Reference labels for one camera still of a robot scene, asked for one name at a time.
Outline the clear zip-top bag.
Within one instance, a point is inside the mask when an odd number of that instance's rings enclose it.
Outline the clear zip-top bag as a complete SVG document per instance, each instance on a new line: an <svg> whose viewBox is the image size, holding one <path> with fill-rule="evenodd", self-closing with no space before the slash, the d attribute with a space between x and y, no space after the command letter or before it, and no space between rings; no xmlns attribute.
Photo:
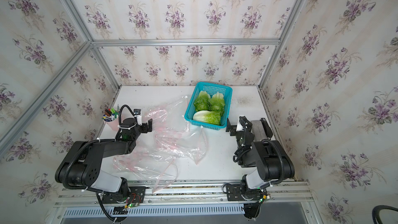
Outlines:
<svg viewBox="0 0 398 224"><path fill-rule="evenodd" d="M168 153L136 146L132 153L113 158L113 171L156 192L176 181L178 168L175 160L176 157Z"/></svg>
<svg viewBox="0 0 398 224"><path fill-rule="evenodd" d="M154 141L159 151L177 158L189 158L195 164L199 164L208 152L208 140L203 127L187 132L155 131Z"/></svg>
<svg viewBox="0 0 398 224"><path fill-rule="evenodd" d="M171 101L152 106L143 114L143 121L152 119L152 130L168 134L185 134L190 131L190 123L185 120L188 107L186 95Z"/></svg>

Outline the bagged cabbage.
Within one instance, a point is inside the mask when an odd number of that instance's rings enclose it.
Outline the bagged cabbage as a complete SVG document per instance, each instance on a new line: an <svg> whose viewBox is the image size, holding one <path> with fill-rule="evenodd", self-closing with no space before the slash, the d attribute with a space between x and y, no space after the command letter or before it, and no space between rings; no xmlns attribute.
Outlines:
<svg viewBox="0 0 398 224"><path fill-rule="evenodd" d="M224 107L225 107L225 100L224 96L222 93L217 92L215 93L210 99L210 110L211 111L216 111L219 112L221 115L223 115L224 112Z"/></svg>
<svg viewBox="0 0 398 224"><path fill-rule="evenodd" d="M199 111L193 115L193 120L207 124L220 125L221 111Z"/></svg>

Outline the green chinese cabbage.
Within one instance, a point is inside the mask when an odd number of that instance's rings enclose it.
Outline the green chinese cabbage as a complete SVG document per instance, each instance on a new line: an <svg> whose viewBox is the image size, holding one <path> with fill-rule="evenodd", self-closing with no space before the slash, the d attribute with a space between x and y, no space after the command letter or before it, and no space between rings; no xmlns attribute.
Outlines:
<svg viewBox="0 0 398 224"><path fill-rule="evenodd" d="M209 111L210 109L210 95L206 91L201 91L198 97L194 101L194 107L196 112Z"/></svg>

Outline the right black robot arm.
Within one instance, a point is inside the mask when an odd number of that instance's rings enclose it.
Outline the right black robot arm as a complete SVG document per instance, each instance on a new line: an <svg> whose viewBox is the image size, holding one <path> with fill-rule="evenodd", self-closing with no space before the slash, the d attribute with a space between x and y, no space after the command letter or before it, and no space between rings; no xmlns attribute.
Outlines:
<svg viewBox="0 0 398 224"><path fill-rule="evenodd" d="M265 118L249 121L240 116L236 125L227 121L226 132L236 137L233 162L241 168L254 168L239 184L225 183L222 191L228 201L245 201L244 216L255 219L261 205L270 199L267 188L295 175L294 165L281 143L272 140L273 132Z"/></svg>

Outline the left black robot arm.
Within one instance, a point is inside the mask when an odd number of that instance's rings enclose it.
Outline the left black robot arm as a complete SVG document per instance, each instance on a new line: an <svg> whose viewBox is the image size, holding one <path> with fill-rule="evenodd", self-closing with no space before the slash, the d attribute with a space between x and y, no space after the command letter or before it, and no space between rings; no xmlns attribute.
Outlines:
<svg viewBox="0 0 398 224"><path fill-rule="evenodd" d="M111 215L104 206L103 198L122 200L129 207L140 199L140 195L131 191L126 178L103 171L102 161L108 157L129 155L136 147L139 136L153 130L153 120L143 122L140 109L132 110L128 105L122 105L120 110L128 110L132 117L118 119L118 131L113 139L75 142L55 173L56 182L65 189L95 193L101 210L114 224L122 223L125 218Z"/></svg>

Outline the grey whiteboard eraser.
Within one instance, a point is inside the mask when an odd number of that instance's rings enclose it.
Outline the grey whiteboard eraser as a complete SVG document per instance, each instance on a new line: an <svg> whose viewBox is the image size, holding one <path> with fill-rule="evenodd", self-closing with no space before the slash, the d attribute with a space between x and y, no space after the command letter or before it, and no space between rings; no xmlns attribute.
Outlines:
<svg viewBox="0 0 398 224"><path fill-rule="evenodd" d="M255 136L254 141L259 142L264 139L271 140L273 132L265 118L261 118L259 120L253 120L252 122L251 132Z"/></svg>

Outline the pink pen cup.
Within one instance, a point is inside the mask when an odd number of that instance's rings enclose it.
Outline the pink pen cup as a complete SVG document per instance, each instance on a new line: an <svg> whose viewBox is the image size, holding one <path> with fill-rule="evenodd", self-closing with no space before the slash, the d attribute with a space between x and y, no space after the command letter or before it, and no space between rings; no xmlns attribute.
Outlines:
<svg viewBox="0 0 398 224"><path fill-rule="evenodd" d="M105 116L103 120L113 131L118 131L120 117L120 115Z"/></svg>

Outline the coloured pens bundle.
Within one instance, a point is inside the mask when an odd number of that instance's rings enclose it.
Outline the coloured pens bundle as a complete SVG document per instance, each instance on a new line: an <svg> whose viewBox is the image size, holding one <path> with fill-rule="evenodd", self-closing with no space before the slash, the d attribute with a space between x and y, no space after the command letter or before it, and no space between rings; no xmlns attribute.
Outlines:
<svg viewBox="0 0 398 224"><path fill-rule="evenodd" d="M103 110L103 120L105 122L112 122L114 120L117 120L119 118L119 112L117 112L114 108L105 108Z"/></svg>

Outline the teal plastic basket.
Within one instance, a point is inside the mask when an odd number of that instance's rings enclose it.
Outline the teal plastic basket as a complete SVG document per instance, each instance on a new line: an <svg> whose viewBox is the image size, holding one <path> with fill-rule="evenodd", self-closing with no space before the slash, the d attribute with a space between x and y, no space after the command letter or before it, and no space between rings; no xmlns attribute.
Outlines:
<svg viewBox="0 0 398 224"><path fill-rule="evenodd" d="M227 126L232 88L228 86L197 83L184 118L192 125L220 130Z"/></svg>

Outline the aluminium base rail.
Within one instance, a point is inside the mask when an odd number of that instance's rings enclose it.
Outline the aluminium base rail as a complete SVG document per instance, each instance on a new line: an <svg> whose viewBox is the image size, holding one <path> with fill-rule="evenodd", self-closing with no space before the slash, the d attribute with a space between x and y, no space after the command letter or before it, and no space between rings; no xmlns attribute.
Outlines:
<svg viewBox="0 0 398 224"><path fill-rule="evenodd" d="M286 180L266 189L268 203L313 202L314 197L307 182ZM176 181L169 187L153 192L146 188L144 193L133 197L140 199L140 206L214 204L227 203L227 187L221 181ZM94 193L63 189L55 200L55 207L99 206Z"/></svg>

